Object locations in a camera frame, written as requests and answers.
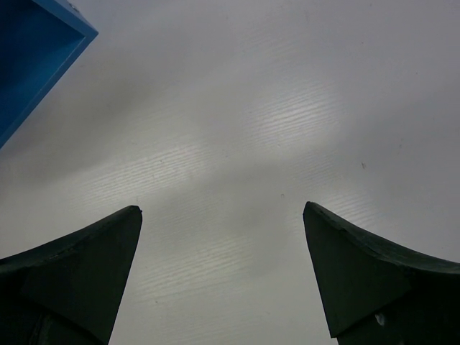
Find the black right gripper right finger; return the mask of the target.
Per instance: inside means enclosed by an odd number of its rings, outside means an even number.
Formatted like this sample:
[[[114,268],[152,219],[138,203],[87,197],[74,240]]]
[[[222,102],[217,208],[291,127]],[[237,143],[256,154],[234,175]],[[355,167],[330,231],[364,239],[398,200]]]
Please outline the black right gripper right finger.
[[[305,236],[339,344],[458,344],[459,264],[408,249],[308,202]]]

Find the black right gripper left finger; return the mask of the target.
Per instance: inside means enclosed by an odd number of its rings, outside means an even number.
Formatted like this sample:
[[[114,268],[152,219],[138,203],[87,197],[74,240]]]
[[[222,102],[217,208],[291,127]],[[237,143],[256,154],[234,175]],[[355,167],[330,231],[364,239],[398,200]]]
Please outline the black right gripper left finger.
[[[1,259],[1,343],[109,343],[141,228],[127,206]]]

